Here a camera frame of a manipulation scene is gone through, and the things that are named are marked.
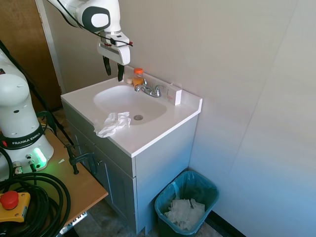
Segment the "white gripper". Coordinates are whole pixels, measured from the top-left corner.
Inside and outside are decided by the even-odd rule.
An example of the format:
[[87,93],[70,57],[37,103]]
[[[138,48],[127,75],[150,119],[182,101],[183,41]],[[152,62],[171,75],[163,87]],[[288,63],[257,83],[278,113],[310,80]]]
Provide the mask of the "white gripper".
[[103,63],[107,75],[111,75],[110,59],[118,63],[118,81],[123,81],[124,66],[130,63],[129,46],[107,46],[102,42],[98,42],[97,51],[103,56]]

